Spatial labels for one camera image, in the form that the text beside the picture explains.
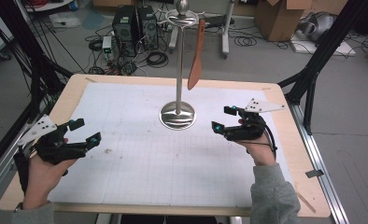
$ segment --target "wooden spatula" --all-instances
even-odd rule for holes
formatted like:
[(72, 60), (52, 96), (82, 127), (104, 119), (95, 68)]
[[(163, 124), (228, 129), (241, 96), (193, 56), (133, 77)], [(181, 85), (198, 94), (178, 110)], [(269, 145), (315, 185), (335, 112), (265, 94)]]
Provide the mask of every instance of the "wooden spatula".
[(196, 38), (196, 51), (195, 56), (193, 57), (193, 64), (190, 76), (188, 77), (187, 86), (189, 91), (196, 85), (196, 83), (198, 83), (198, 80), (202, 74), (201, 52), (202, 52), (202, 45), (204, 44), (204, 36), (205, 36), (205, 20), (199, 20), (198, 37)]

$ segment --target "grid paper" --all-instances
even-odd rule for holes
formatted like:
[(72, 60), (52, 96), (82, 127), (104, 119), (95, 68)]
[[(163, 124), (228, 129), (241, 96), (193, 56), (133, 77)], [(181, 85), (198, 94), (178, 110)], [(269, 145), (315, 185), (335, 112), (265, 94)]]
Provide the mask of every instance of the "grid paper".
[[(72, 115), (85, 126), (68, 132), (70, 143), (101, 132), (102, 141), (69, 169), (50, 194), (57, 203), (104, 203), (250, 207), (254, 163), (245, 149), (213, 133), (211, 121), (238, 125), (225, 105), (245, 107), (262, 91), (183, 90), (197, 119), (173, 131), (159, 121), (160, 109), (176, 98), (176, 87), (90, 83)], [(291, 181), (270, 113), (262, 117), (278, 147), (277, 161)]]

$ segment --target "metal stand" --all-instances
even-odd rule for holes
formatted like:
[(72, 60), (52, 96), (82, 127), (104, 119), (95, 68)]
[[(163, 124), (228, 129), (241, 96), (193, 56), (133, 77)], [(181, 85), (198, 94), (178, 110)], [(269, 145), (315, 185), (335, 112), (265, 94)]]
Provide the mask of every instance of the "metal stand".
[[(324, 191), (335, 223), (338, 224), (348, 224), (349, 221), (311, 133), (312, 108), (318, 74), (367, 7), (368, 0), (349, 0), (330, 31), (321, 39), (319, 47), (306, 67), (300, 73), (278, 83), (282, 88), (294, 83), (291, 90), (286, 93), (286, 100), (289, 103), (291, 114), (304, 140), (315, 171), (324, 174), (318, 177), (318, 181)], [(305, 112), (303, 114), (299, 104), (306, 92)]]
[(234, 11), (234, 0), (231, 0), (230, 6), (228, 8), (227, 18), (225, 19), (225, 26), (222, 32), (222, 54), (225, 59), (227, 59), (230, 53), (230, 46), (228, 42), (228, 30), (230, 29), (231, 17)]
[(195, 110), (188, 103), (181, 101), (183, 79), (183, 55), (184, 55), (184, 28), (192, 26), (199, 21), (197, 14), (188, 11), (187, 1), (178, 1), (177, 9), (166, 12), (166, 21), (178, 30), (178, 55), (177, 55), (177, 91), (176, 100), (165, 105), (160, 111), (160, 121), (168, 129), (184, 130), (190, 128), (196, 120)]
[(368, 0), (349, 0), (342, 9), (330, 31), (321, 39), (319, 47), (309, 60), (306, 67), (300, 73), (278, 83), (281, 88), (294, 83), (291, 90), (286, 93), (287, 101), (294, 105), (298, 105), (301, 98), (307, 92), (304, 126), (308, 134), (312, 134), (310, 125), (318, 74), (333, 56), (336, 49), (341, 45), (350, 29), (364, 13), (367, 6)]
[[(230, 29), (231, 17), (234, 11), (234, 0), (230, 0), (230, 5), (228, 7), (227, 18), (225, 20), (225, 25), (222, 31), (222, 54), (224, 59), (228, 58), (228, 54), (230, 53), (230, 46), (228, 42), (228, 30)], [(173, 27), (172, 34), (170, 35), (169, 42), (169, 52), (173, 53), (176, 48), (178, 29), (177, 27)]]

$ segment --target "electronics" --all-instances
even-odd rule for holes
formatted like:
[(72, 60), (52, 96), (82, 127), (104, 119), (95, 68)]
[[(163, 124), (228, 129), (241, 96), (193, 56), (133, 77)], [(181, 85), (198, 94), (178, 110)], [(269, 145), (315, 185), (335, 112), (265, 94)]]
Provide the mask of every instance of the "electronics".
[[(225, 21), (227, 20), (227, 16), (215, 16), (215, 17), (206, 17), (205, 18), (205, 29), (213, 28), (213, 27), (223, 27), (225, 25)], [(230, 25), (234, 24), (234, 20), (231, 18)]]
[(157, 17), (152, 6), (139, 6), (137, 14), (144, 49), (158, 49)]
[(310, 12), (306, 17), (300, 19), (296, 30), (301, 31), (313, 42), (319, 43), (320, 39), (324, 37), (333, 26), (335, 20), (336, 16), (328, 12), (318, 12), (316, 14)]
[(104, 36), (103, 37), (103, 54), (105, 55), (105, 59), (108, 62), (111, 62), (114, 60), (114, 53), (112, 51), (112, 38), (111, 36)]
[(135, 6), (118, 6), (112, 22), (112, 28), (117, 39), (120, 56), (134, 57), (137, 54), (135, 47), (139, 40)]

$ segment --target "gray sleeve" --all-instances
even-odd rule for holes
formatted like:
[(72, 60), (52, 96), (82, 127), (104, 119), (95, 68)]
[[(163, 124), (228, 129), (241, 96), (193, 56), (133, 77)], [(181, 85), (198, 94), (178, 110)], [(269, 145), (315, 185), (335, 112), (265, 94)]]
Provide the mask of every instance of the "gray sleeve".
[(53, 224), (53, 204), (32, 210), (18, 210), (12, 213), (12, 224)]
[(255, 166), (251, 187), (251, 224), (299, 223), (300, 203), (280, 165)]

